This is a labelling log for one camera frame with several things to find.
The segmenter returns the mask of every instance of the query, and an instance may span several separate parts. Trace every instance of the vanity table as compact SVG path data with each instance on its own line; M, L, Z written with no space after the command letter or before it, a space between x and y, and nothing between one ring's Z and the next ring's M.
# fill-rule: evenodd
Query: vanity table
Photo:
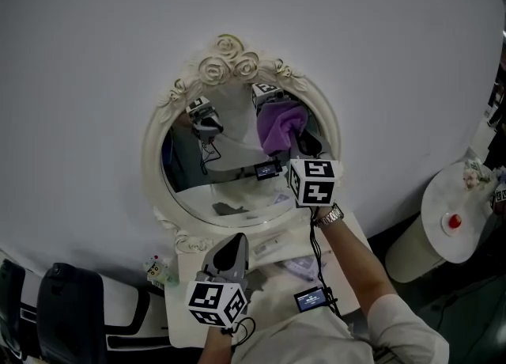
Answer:
M300 120L306 123L301 129L320 137L327 145L321 154L326 153L336 161L341 159L339 125L326 96L310 78L282 59L253 50L236 36L223 34L185 63L179 77L160 95L142 143L145 194L158 221L173 231L176 238L180 284L165 288L168 332L175 347L204 345L207 327L197 322L184 305L187 283L195 279L206 252L224 237L245 233L250 248L254 248L278 233L290 233L283 248L261 260L255 260L250 253L249 272L259 268L265 275L262 289L252 294L247 307L247 315L255 319L257 330L296 315L293 295L317 285L273 265L313 256L309 210L296 208L295 196L284 177L285 169L267 180L248 175L255 171L255 164L266 160L257 141L257 130L274 129L268 135L278 137L282 135L280 124L284 123L280 121L293 117L271 115L276 123L269 125L264 119L260 122L259 104L251 95L252 84L281 94L272 100L295 103ZM202 104L208 107L211 104L212 112L216 112L214 122L206 126L223 128L205 146L195 128L199 125L192 120L199 109L204 109L196 108ZM173 124L178 125L179 134L176 129L171 130ZM167 146L162 155L164 143ZM171 167L172 151L179 155L181 163ZM275 154L275 159L268 157L268 160L278 166L286 165L290 159L286 148ZM183 185L171 185L177 176ZM335 182L340 183L340 178L336 177ZM339 206L348 227L369 247L353 212ZM323 268L325 281L338 299L341 314L351 313L359 308L357 299L326 239L319 230L316 233L322 252L327 252L322 257L327 263Z
M367 239L355 218L353 212L345 207L341 208L345 214L344 222L353 234L369 249ZM273 263L289 260L295 257L313 256L309 244L309 225L290 230L292 241L277 252L266 256L262 260L255 260L250 253L250 272L259 268L267 277L262 285L263 290L255 291L251 302L247 306L247 315L256 322L256 331L280 323L299 313L294 294L319 286L319 282L306 282L295 275L284 271ZM330 251L327 240L321 231L315 231L326 263L322 270L325 282L332 289L338 299L337 305L341 315L346 315L360 308L358 300L346 280L338 261ZM251 241L251 247L261 240ZM184 305L188 282L195 279L195 274L201 269L206 252L182 253L178 255L179 285L175 288L165 287L165 308L167 310L168 334L174 347L204 347L207 326L198 323Z

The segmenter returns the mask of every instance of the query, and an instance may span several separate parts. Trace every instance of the white table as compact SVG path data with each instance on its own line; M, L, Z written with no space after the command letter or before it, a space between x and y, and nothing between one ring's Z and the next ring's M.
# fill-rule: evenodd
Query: white table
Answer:
M342 210L345 214L344 221L350 230L370 248L354 214L344 207ZM305 282L271 264L313 254L309 244L308 226L293 229L290 233L292 234L290 245L264 259L255 260L250 253L250 271L260 267L267 276L267 282L263 284L263 291L255 291L251 296L251 303L248 305L247 315L255 319L257 330L267 328L298 314L293 295L317 285L315 282ZM330 246L321 232L317 230L316 234L323 252L330 251ZM261 242L261 239L254 239L250 242L250 246L255 247ZM201 269L204 255L204 252L180 254L178 256L180 283L176 288L165 288L168 334L174 347L203 347L206 341L208 327L198 323L184 305L187 283L194 280L197 271ZM334 255L328 252L324 255L323 260L327 262L323 269L323 277L338 299L340 313L346 315L357 310L359 308L357 298Z
M201 220L219 226L243 227L270 221L295 206L295 198L288 187L283 167L278 176L258 181L256 176L205 184L188 188L176 194L176 199L184 203L184 208ZM275 203L279 195L286 201ZM242 214L219 215L213 208L215 203L226 203L232 208L243 207L248 212Z
M491 173L485 166L482 168ZM483 188L468 191L463 181L464 162L441 170L425 190L421 214L390 247L385 258L387 272L397 282L409 282L449 261L459 264L474 253L492 214L489 201L497 186L493 179ZM462 225L453 236L442 228L444 214L459 214Z

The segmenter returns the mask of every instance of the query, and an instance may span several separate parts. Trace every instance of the black cable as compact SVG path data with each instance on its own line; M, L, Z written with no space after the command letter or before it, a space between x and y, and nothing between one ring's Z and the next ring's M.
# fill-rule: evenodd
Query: black cable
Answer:
M311 231L309 232L309 242L311 243L311 247L313 252L315 253L316 263L318 265L318 279L323 285L323 294L325 295L325 299L327 300L327 304L334 315L336 315L339 319L342 319L341 314L339 312L338 306L336 304L337 298L334 298L332 294L332 290L326 285L325 279L323 279L322 274L322 249L319 247L318 241L315 236L315 225L316 225L316 215L318 214L319 207L315 208L315 212L311 216L310 227Z
M442 323L443 323L444 312L445 312L446 308L448 308L448 307L452 306L452 305L453 305L454 303L456 303L456 302L457 302L460 298L463 298L463 297L465 297L465 296L466 296L466 295L468 295L468 294L472 294L473 292L480 290L480 289L481 289L481 288L483 288L484 286L489 285L491 282L494 282L494 281L496 281L496 280L497 280L497 279L499 279L499 278L501 278L501 276L500 276L500 275L494 275L494 276L492 277L492 279L490 279L489 281L487 281L487 282L485 282L485 283L481 284L480 286L478 286L478 287L476 287L476 288L473 288L472 290L469 290L469 291L465 292L465 293L464 293L464 294L462 294L462 295L458 295L458 296L457 296L457 295L452 295L452 296L450 296L450 297L449 297L449 299L448 299L448 300L444 303L444 306L443 306L443 308L442 308L442 310L441 310L441 317L440 317L440 321L437 323L437 326L436 326L436 332L438 332L438 331L440 330L440 327L441 327L441 325L442 325Z
M470 349L464 354L463 356L463 360L461 361L461 363L463 364L464 362L467 361L467 359L469 358L469 354L471 354L471 351L473 351L473 349L476 347L476 345L478 344L478 342L483 338L483 336L487 333L487 331L490 329L490 325L492 324L493 322L493 318L496 316L496 311L497 311L497 308L499 308L499 305L500 305L500 302L502 301L503 299L503 296L504 296L504 290L502 290L500 292L500 297L499 297L499 301L497 301L496 305L494 306L493 308L493 311L492 311L492 316L490 317L490 320L489 320L489 323L485 326L485 328L483 329L483 332L481 332L481 335L474 341L474 343L471 345Z
M221 153L218 151L216 146L213 143L210 143L210 145L213 147L214 150L211 150L210 152L207 150L207 145L204 142L200 142L200 169L202 170L202 174L204 176L207 176L207 169L206 169L206 163L209 163L210 161L215 161L221 158ZM218 157L214 157L211 160L209 160L209 157L211 157L212 154L218 154Z
M253 330L251 331L251 333L248 333L247 327L243 325L243 322L248 319L251 320L251 322L253 323ZM246 336L241 341L239 341L238 344L234 344L232 347L237 347L247 342L247 340L253 335L253 333L255 333L256 322L252 317L244 317L239 322L237 322L236 330L231 331L230 334L235 335L239 330L239 326L242 326L244 328L244 330L246 331Z

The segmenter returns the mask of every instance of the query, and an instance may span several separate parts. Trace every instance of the white backdrop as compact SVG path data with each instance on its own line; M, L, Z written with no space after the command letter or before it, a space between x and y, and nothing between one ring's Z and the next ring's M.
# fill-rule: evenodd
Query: white backdrop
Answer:
M295 63L342 129L343 199L371 236L463 155L493 85L501 0L0 0L2 247L130 277L171 240L140 146L181 62L228 32Z

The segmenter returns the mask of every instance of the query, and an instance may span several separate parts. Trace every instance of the black chair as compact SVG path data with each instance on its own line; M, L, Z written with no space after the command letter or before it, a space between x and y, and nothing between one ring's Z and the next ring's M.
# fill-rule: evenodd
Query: black chair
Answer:
M64 263L42 279L37 330L49 363L102 364L170 346L162 297Z
M4 260L0 267L0 331L14 356L40 357L36 328L36 307L32 290L38 289L40 277L22 266Z

